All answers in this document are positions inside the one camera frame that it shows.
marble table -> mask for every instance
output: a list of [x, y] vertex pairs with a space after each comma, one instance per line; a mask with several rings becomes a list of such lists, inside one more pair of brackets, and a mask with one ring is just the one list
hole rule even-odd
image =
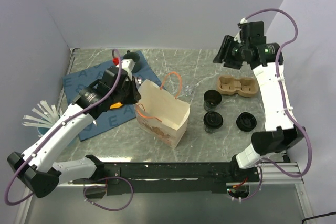
[[[121, 49], [124, 55], [128, 49]], [[208, 134], [203, 129], [203, 94], [206, 90], [216, 89], [217, 78], [222, 74], [234, 77], [253, 77], [248, 65], [241, 70], [224, 68], [213, 64], [217, 50], [196, 49], [130, 49], [141, 50], [152, 70], [162, 81], [164, 76], [177, 71], [184, 86], [192, 86], [193, 92], [179, 99], [191, 105], [187, 131], [176, 149], [172, 149], [154, 136], [140, 129], [136, 119], [114, 129], [80, 142], [75, 139], [58, 157], [57, 161], [71, 161], [93, 154], [105, 162], [209, 162], [230, 161], [232, 156], [243, 151], [251, 141], [254, 131], [265, 127], [265, 115], [260, 93], [254, 98], [238, 95], [223, 96], [216, 109], [223, 118], [224, 125], [220, 131]], [[77, 72], [111, 59], [111, 49], [75, 49], [75, 59], [71, 72]], [[165, 84], [172, 94], [179, 88], [174, 76]], [[63, 111], [67, 108], [65, 97], [61, 102]], [[242, 132], [236, 125], [236, 119], [242, 112], [250, 112], [257, 119], [256, 128], [249, 133]], [[283, 161], [281, 154], [272, 157]]]

white wall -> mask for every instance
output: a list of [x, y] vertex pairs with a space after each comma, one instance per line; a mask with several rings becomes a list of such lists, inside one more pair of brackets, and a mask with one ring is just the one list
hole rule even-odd
[[[37, 140], [36, 130], [21, 125], [22, 117], [41, 99], [56, 102], [70, 51], [41, 0], [0, 0], [0, 7], [0, 222], [8, 224], [17, 207], [3, 201], [13, 175], [7, 156]], [[23, 188], [15, 184], [12, 201]]]
[[[244, 16], [283, 0], [44, 0], [71, 47], [219, 48]], [[274, 15], [262, 16], [266, 25]]]
[[[304, 177], [315, 214], [336, 211], [336, 55], [335, 0], [284, 0], [281, 9], [297, 21], [299, 37], [284, 49], [285, 78], [297, 120], [306, 127], [313, 147], [313, 163]], [[268, 41], [293, 36], [290, 21], [276, 15]], [[290, 151], [303, 170], [307, 163], [304, 141]], [[336, 223], [336, 216], [318, 223]]]

orange handle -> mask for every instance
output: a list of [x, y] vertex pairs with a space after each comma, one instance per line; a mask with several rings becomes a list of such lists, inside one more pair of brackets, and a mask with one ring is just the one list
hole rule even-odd
[[179, 91], [177, 92], [176, 96], [175, 96], [175, 99], [177, 99], [177, 97], [179, 96], [179, 94], [181, 93], [181, 90], [182, 90], [182, 78], [181, 76], [179, 75], [179, 73], [173, 71], [173, 72], [170, 72], [169, 74], [167, 74], [164, 78], [163, 78], [163, 81], [162, 81], [162, 84], [160, 86], [160, 89], [163, 88], [163, 85], [164, 83], [166, 82], [167, 80], [167, 77], [170, 76], [171, 74], [175, 74], [178, 78], [179, 78], [179, 82], [180, 82], [180, 86], [179, 86]]
[[139, 111], [139, 109], [138, 109], [138, 106], [140, 106], [140, 105], [142, 106], [142, 109], [143, 109], [144, 111], [146, 111], [146, 110], [145, 110], [145, 107], [143, 106], [143, 104], [141, 104], [141, 103], [137, 104], [136, 107], [135, 107], [135, 109], [136, 109], [137, 113], [139, 114], [139, 116], [141, 116], [142, 118], [147, 118], [147, 119], [153, 119], [153, 118], [155, 118], [155, 119], [157, 119], [160, 123], [162, 123], [162, 121], [161, 121], [160, 119], [158, 119], [156, 116], [146, 116], [146, 115], [142, 114], [142, 113]]

black cable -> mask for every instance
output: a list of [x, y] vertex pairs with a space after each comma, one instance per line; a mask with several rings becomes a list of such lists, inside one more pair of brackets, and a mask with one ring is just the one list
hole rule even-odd
[[302, 224], [305, 224], [304, 222], [305, 222], [306, 220], [317, 219], [317, 218], [320, 218], [320, 217], [325, 217], [325, 216], [330, 216], [330, 215], [336, 215], [336, 212], [329, 212], [329, 213], [324, 214], [324, 215], [316, 215], [316, 216], [313, 216], [313, 217], [309, 217], [309, 218], [303, 219], [303, 220], [302, 220]]

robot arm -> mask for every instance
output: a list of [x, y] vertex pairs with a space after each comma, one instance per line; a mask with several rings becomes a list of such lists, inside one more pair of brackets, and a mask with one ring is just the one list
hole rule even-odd
[[302, 133], [284, 112], [279, 81], [284, 87], [285, 99], [290, 115], [294, 118], [289, 105], [284, 80], [284, 61], [279, 57], [280, 78], [276, 74], [277, 43], [266, 43], [264, 22], [247, 22], [242, 19], [238, 24], [241, 31], [232, 37], [226, 35], [214, 63], [224, 63], [224, 67], [240, 69], [245, 61], [250, 64], [256, 76], [265, 110], [265, 131], [255, 132], [251, 144], [233, 157], [235, 169], [248, 169], [258, 164], [263, 157], [282, 152], [293, 147], [302, 138]]
[[141, 96], [138, 93], [135, 79], [132, 77], [134, 62], [131, 59], [122, 61], [122, 72], [115, 91], [100, 105], [92, 108], [87, 113], [81, 114], [67, 124], [64, 120], [96, 103], [104, 97], [115, 83], [118, 66], [111, 67], [104, 72], [102, 79], [96, 80], [88, 87], [82, 89], [72, 104], [69, 105], [63, 116], [55, 125], [34, 145], [22, 154], [13, 152], [7, 161], [14, 171], [34, 153], [36, 148], [60, 124], [62, 127], [51, 139], [34, 155], [27, 166], [19, 175], [20, 180], [38, 197], [45, 197], [52, 192], [58, 184], [79, 178], [94, 178], [100, 176], [102, 162], [93, 155], [88, 155], [80, 160], [69, 162], [55, 162], [61, 151], [91, 123], [96, 124], [96, 119], [101, 113], [108, 111], [111, 105], [135, 104]]

